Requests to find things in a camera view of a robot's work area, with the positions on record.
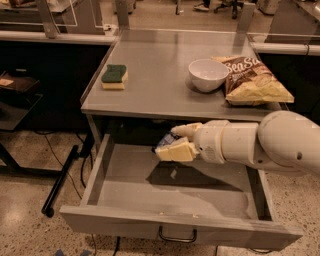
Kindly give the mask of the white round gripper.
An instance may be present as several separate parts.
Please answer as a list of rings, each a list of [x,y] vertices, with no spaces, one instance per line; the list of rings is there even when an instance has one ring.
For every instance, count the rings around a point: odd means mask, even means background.
[[[155,153],[161,161],[190,162],[200,154],[208,163],[224,164],[222,137],[228,124],[227,120],[213,120],[203,125],[197,122],[175,126],[171,132],[183,138],[157,147]]]

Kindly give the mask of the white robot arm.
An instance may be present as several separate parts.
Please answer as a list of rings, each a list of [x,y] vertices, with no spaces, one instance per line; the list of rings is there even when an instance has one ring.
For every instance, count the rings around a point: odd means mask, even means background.
[[[280,175],[320,176],[320,126],[291,111],[261,122],[211,120],[175,126],[155,148],[161,161],[234,162]]]

